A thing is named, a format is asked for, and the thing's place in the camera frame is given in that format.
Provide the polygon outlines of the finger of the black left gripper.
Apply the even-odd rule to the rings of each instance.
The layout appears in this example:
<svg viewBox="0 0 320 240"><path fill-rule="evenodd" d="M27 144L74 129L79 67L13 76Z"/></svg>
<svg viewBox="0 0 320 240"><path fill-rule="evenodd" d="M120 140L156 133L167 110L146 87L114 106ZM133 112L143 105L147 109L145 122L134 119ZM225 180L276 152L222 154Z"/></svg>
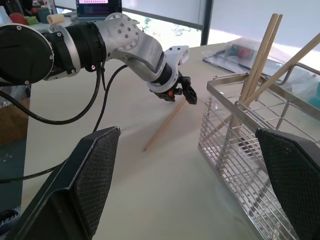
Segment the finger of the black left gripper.
<svg viewBox="0 0 320 240"><path fill-rule="evenodd" d="M198 101L197 93L191 86L191 78L183 77L183 95L190 105L196 105Z"/></svg>

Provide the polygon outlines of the green cup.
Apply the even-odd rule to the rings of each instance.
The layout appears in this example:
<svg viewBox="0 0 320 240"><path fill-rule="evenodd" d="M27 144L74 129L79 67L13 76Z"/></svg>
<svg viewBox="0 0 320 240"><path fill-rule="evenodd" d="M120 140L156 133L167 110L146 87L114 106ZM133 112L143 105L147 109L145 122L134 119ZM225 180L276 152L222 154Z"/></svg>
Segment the green cup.
<svg viewBox="0 0 320 240"><path fill-rule="evenodd" d="M41 7L37 10L37 15L38 15L38 18L39 18L39 21L42 23L42 24L48 24L48 20L47 20L47 17L51 14L50 12L50 9L47 8L47 7Z"/></svg>

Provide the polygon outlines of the dark metal frame post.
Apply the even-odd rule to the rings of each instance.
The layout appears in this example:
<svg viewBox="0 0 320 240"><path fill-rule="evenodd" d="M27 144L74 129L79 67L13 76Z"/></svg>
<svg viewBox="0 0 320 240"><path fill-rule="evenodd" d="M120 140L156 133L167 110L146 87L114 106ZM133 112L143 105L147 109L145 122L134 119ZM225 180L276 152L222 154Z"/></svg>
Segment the dark metal frame post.
<svg viewBox="0 0 320 240"><path fill-rule="evenodd" d="M206 0L200 45L208 44L214 0Z"/></svg>

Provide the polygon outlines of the clear plastic container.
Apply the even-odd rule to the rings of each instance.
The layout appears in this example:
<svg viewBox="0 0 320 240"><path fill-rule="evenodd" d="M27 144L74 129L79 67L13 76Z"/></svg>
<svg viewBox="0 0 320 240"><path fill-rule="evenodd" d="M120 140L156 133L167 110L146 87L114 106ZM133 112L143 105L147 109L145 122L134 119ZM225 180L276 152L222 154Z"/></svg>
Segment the clear plastic container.
<svg viewBox="0 0 320 240"><path fill-rule="evenodd" d="M240 37L225 45L224 59L251 68L260 48L261 42Z"/></svg>

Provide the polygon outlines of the red round object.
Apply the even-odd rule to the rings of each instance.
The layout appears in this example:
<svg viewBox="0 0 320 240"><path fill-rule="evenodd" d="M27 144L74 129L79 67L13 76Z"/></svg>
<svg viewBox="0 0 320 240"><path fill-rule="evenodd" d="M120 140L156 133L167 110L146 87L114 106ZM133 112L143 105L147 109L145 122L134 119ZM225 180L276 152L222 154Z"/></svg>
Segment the red round object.
<svg viewBox="0 0 320 240"><path fill-rule="evenodd" d="M21 13L18 13L18 12L11 13L9 15L9 18L15 24L22 24L22 25L27 25L28 24L25 16L22 15Z"/></svg>

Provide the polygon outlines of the cream foam roll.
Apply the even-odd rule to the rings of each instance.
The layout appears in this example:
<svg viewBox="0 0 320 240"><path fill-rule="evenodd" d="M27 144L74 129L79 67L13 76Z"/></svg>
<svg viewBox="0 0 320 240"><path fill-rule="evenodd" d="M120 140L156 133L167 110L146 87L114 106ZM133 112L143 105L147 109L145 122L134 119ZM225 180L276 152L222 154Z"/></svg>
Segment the cream foam roll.
<svg viewBox="0 0 320 240"><path fill-rule="evenodd" d="M65 22L65 16L62 13L50 14L46 17L46 19L50 25L56 25Z"/></svg>

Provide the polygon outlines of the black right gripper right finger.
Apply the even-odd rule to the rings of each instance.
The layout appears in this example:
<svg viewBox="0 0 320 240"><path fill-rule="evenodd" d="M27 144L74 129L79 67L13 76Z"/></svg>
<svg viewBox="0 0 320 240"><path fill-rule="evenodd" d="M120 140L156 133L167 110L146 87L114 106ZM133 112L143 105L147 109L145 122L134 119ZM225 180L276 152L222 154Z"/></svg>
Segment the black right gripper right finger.
<svg viewBox="0 0 320 240"><path fill-rule="evenodd" d="M320 240L320 147L267 128L255 132L273 191L300 240Z"/></svg>

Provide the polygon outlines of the brown cardboard box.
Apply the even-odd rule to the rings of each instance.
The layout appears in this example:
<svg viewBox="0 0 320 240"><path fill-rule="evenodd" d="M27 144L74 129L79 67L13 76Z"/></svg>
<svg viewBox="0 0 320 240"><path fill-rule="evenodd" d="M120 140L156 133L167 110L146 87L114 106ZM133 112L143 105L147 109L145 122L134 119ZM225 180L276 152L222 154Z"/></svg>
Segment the brown cardboard box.
<svg viewBox="0 0 320 240"><path fill-rule="evenodd" d="M29 116L10 104L0 107L0 147L27 136Z"/></svg>

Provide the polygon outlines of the laptop screen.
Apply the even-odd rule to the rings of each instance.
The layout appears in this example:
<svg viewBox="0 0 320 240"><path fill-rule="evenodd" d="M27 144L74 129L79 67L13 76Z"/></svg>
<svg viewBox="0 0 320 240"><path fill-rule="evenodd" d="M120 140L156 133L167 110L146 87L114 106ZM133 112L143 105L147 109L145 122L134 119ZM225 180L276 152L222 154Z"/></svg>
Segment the laptop screen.
<svg viewBox="0 0 320 240"><path fill-rule="evenodd" d="M122 0L75 0L78 19L104 20L122 12Z"/></svg>

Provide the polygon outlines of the clear plastic bag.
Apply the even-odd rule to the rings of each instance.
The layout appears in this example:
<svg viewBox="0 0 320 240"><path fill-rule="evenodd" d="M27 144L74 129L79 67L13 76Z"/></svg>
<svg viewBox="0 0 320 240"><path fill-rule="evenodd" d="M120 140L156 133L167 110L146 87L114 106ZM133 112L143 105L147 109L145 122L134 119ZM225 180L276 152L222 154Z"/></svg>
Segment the clear plastic bag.
<svg viewBox="0 0 320 240"><path fill-rule="evenodd" d="M320 110L320 71L298 63L287 73L282 87Z"/></svg>

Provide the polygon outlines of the black flat tray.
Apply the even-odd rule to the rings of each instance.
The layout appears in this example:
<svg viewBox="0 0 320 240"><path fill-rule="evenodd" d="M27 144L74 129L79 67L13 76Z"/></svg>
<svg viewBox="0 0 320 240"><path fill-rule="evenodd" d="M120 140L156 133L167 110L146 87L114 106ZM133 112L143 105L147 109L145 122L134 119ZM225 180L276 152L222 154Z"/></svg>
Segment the black flat tray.
<svg viewBox="0 0 320 240"><path fill-rule="evenodd" d="M226 50L220 50L211 56L205 57L202 61L231 73L250 73L254 62L252 58L240 58L233 53L226 53ZM271 76L281 66L281 63L268 59L263 67L262 75Z"/></svg>

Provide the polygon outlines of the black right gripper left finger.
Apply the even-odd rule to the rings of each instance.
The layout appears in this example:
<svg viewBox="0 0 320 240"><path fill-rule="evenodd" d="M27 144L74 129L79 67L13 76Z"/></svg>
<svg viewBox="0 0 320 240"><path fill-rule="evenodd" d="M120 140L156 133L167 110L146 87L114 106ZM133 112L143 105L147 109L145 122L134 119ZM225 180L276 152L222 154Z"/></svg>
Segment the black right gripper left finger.
<svg viewBox="0 0 320 240"><path fill-rule="evenodd" d="M113 126L83 137L4 240L92 240L110 191L120 135Z"/></svg>

